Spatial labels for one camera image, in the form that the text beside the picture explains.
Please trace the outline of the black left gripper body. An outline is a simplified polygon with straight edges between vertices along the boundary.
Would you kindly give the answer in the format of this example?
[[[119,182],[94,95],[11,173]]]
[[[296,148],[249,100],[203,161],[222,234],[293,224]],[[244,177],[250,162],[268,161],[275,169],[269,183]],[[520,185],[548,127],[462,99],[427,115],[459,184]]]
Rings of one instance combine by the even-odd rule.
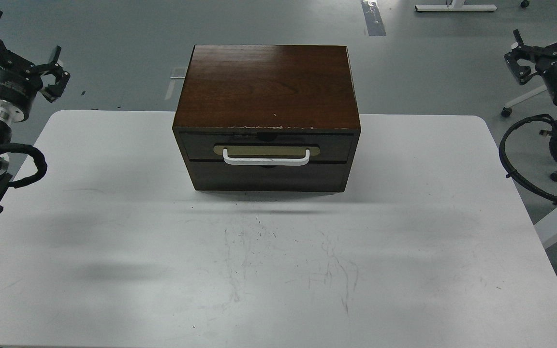
[[[0,50],[0,109],[3,119],[23,122],[28,119],[34,99],[44,87],[42,75],[33,64],[9,51]]]

